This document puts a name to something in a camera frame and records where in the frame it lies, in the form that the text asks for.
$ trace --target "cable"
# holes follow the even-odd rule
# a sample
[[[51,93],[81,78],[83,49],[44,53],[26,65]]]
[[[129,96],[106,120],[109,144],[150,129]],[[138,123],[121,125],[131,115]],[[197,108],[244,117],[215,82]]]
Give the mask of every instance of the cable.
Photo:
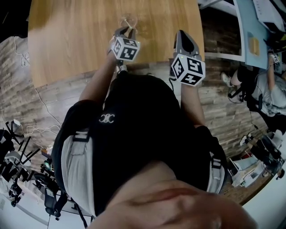
[[[41,96],[39,94],[39,92],[37,91],[37,89],[35,88],[35,91],[37,92],[42,104],[44,104],[44,106],[46,107],[47,112],[50,114],[50,116],[59,124],[60,127],[62,127],[62,125],[59,123],[59,121],[48,111],[48,108],[46,106],[46,104],[42,101]]]
[[[131,25],[129,24],[129,22],[127,21],[127,19],[132,19],[132,20],[135,22],[134,25],[131,26]],[[137,22],[138,22],[138,18],[137,18],[136,16],[131,15],[131,14],[124,15],[124,16],[122,17],[122,20],[121,20],[120,23],[119,23],[119,26],[122,26],[122,22],[123,22],[123,21],[126,22],[126,24],[129,26],[130,29],[134,29],[134,30],[136,31],[136,33],[138,33],[138,31],[137,31],[137,29],[136,29],[136,25],[137,25]]]
[[[227,92],[227,98],[228,98],[229,101],[231,101],[231,99],[230,99],[229,96],[228,96],[229,93],[230,93],[230,89],[231,89],[231,88],[228,88],[228,92]],[[242,101],[241,101],[241,102],[233,102],[233,101],[231,101],[231,102],[232,102],[232,103],[235,103],[235,104],[240,104],[240,103],[242,103]]]
[[[170,84],[172,86],[172,91],[174,92],[174,85],[173,85],[172,81],[176,81],[176,79],[173,79],[173,78],[169,77],[169,82],[170,82]]]
[[[27,126],[27,133],[25,133],[24,130],[23,130],[23,126],[22,126],[21,123],[20,123],[20,125],[21,125],[21,127],[22,127],[22,131],[23,131],[24,135],[28,135],[29,137],[30,137],[30,134],[33,134],[34,130],[39,131],[40,133],[43,133],[43,132],[45,132],[45,131],[50,131],[50,132],[56,134],[55,132],[53,132],[53,131],[51,131],[51,130],[49,130],[49,129],[52,128],[52,127],[57,127],[57,128],[59,128],[57,125],[53,125],[53,126],[51,126],[51,127],[46,127],[46,128],[42,128],[42,127],[35,128],[35,127],[33,127],[33,126]],[[29,133],[29,132],[28,132],[28,127],[34,128],[34,130],[32,131],[32,133]]]
[[[264,135],[264,133],[258,128],[258,126],[257,126],[257,125],[254,125],[253,119],[252,119],[252,115],[251,115],[251,111],[250,111],[250,110],[249,110],[249,113],[250,113],[250,117],[251,117],[251,124],[255,127],[255,129],[259,130],[260,133]]]
[[[17,53],[17,44],[16,44],[15,39],[16,39],[16,37],[14,37],[15,53],[16,53],[17,55],[21,55],[21,56],[22,56],[22,57],[21,57],[21,67],[23,68],[23,67],[26,67],[26,66],[30,66],[29,53],[26,52],[25,55],[23,55],[22,53]]]
[[[50,217],[49,217],[49,222],[48,222],[48,226],[47,226],[48,228],[49,228],[49,224],[50,224]]]

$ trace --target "black t-shirt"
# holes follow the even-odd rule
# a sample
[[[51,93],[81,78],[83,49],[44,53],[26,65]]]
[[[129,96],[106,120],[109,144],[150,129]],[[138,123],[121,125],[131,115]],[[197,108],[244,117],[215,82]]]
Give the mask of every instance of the black t-shirt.
[[[93,138],[93,190],[99,215],[114,192],[152,160],[163,161],[182,180],[202,190],[209,180],[210,151],[224,156],[206,127],[194,129],[172,90],[153,76],[121,73],[102,109],[79,101],[67,113],[55,140],[52,159],[58,185],[63,142],[89,127]]]

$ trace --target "equipment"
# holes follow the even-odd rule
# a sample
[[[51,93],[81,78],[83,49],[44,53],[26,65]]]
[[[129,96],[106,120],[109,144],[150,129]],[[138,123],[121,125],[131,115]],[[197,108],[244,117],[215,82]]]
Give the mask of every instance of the equipment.
[[[280,62],[279,56],[277,56],[277,55],[271,55],[271,57],[273,58],[273,62],[274,62],[275,64]]]
[[[283,20],[269,0],[253,0],[258,21],[270,32],[285,32]]]
[[[206,77],[206,64],[190,35],[182,30],[176,34],[171,76],[190,86],[197,86]]]
[[[112,51],[119,60],[118,65],[123,65],[123,61],[134,61],[139,49],[140,42],[135,41],[135,31],[131,29],[128,37],[124,34],[128,31],[129,27],[122,27],[115,31],[114,36],[116,37],[115,44],[112,46]]]

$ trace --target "black wire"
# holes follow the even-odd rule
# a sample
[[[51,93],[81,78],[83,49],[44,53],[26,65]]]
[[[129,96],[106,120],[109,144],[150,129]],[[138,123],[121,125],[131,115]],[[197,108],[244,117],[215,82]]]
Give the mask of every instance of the black wire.
[[[172,86],[172,91],[174,92],[174,86],[173,86],[172,81],[176,81],[176,80],[175,80],[175,79],[172,79],[172,78],[169,78],[169,82],[170,82],[170,84],[171,84],[171,86]]]
[[[230,89],[231,89],[231,88],[228,88],[228,92],[227,92],[227,98],[228,98],[229,101],[231,101],[231,99],[230,99],[229,96],[228,96],[228,95],[229,95],[229,92],[230,92]],[[231,102],[232,102],[232,103],[235,103],[235,104],[240,104],[240,103],[242,103],[242,101],[241,101],[241,102],[233,102],[233,101],[231,101]]]
[[[49,228],[49,224],[50,224],[50,217],[49,217],[49,222],[48,222],[48,228]]]
[[[79,212],[79,215],[80,215],[80,218],[81,218],[82,222],[84,223],[84,228],[87,228],[88,225],[87,225],[87,223],[85,221],[85,218],[84,218],[84,216],[83,216],[83,214],[81,212],[81,209],[80,209],[79,205],[76,202],[75,202],[75,206],[76,206],[77,211]]]
[[[255,129],[259,130],[262,135],[264,135],[264,133],[258,128],[258,126],[257,126],[257,125],[254,125],[253,119],[252,119],[252,115],[251,115],[251,111],[250,111],[250,110],[249,110],[249,113],[250,113],[250,117],[251,117],[251,124],[255,127]]]

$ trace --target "sneaker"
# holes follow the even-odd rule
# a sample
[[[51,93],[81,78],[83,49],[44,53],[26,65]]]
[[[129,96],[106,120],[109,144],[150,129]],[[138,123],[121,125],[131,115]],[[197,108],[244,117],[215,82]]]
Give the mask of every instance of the sneaker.
[[[233,87],[233,85],[231,84],[231,78],[225,73],[225,72],[222,72],[220,74],[220,77],[222,78],[223,82],[229,87]]]
[[[243,144],[245,144],[245,140],[247,140],[247,136],[244,135],[240,141],[240,146],[243,146]]]
[[[252,139],[254,138],[251,133],[247,134],[247,137],[248,137],[250,140],[252,140]]]

